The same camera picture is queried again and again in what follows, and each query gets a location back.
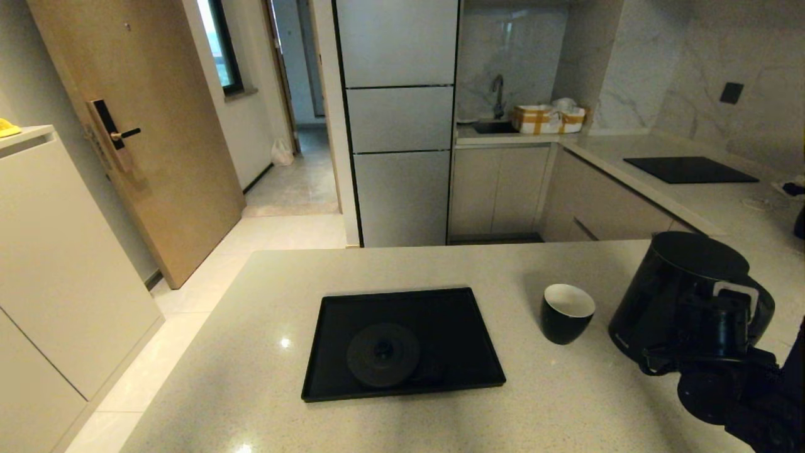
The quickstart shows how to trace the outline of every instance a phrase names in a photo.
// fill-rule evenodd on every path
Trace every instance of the window frame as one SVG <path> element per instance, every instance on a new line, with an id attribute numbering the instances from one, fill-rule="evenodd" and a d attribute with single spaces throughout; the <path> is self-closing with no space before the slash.
<path id="1" fill-rule="evenodd" d="M 218 41 L 221 44 L 221 52 L 223 53 L 224 63 L 229 70 L 229 75 L 232 77 L 229 85 L 221 84 L 221 79 L 218 78 L 218 83 L 224 90 L 224 95 L 230 96 L 233 94 L 242 93 L 243 79 L 241 78 L 241 70 L 237 66 L 237 58 L 235 57 L 235 50 L 232 47 L 232 37 L 229 35 L 229 26 L 226 23 L 226 15 L 224 14 L 224 5 L 221 0 L 205 0 L 209 4 L 210 12 L 213 14 L 213 22 L 215 29 L 218 33 Z"/>

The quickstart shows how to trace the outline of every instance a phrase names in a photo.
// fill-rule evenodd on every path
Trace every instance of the refrigerator door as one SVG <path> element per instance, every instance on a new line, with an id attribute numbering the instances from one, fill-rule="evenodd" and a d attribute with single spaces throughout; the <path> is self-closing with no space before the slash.
<path id="1" fill-rule="evenodd" d="M 450 149 L 451 86 L 348 89 L 353 152 Z"/>
<path id="2" fill-rule="evenodd" d="M 452 85 L 458 0 L 336 0 L 344 86 Z"/>
<path id="3" fill-rule="evenodd" d="M 445 244 L 450 151 L 354 159 L 365 247 Z"/>

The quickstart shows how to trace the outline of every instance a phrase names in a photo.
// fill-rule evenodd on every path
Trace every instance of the black cup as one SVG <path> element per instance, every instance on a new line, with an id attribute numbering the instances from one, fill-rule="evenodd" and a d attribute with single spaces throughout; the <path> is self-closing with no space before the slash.
<path id="1" fill-rule="evenodd" d="M 543 293 L 540 327 L 545 338 L 553 343 L 568 344 L 584 332 L 595 311 L 595 302 L 583 289 L 551 285 Z"/>

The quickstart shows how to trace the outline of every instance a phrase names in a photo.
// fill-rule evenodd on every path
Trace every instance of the sink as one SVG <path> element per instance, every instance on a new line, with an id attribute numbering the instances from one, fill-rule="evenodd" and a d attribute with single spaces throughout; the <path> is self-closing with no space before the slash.
<path id="1" fill-rule="evenodd" d="M 475 123 L 473 129 L 479 134 L 517 134 L 511 123 L 496 121 L 494 123 Z"/>

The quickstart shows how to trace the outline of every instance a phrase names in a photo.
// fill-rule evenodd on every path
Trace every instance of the induction cooktop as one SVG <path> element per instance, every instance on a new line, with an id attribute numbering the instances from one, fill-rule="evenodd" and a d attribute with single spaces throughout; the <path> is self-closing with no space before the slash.
<path id="1" fill-rule="evenodd" d="M 506 382 L 470 288 L 324 297 L 306 402 Z"/>
<path id="2" fill-rule="evenodd" d="M 624 160 L 668 184 L 758 182 L 756 177 L 702 156 L 644 157 Z"/>

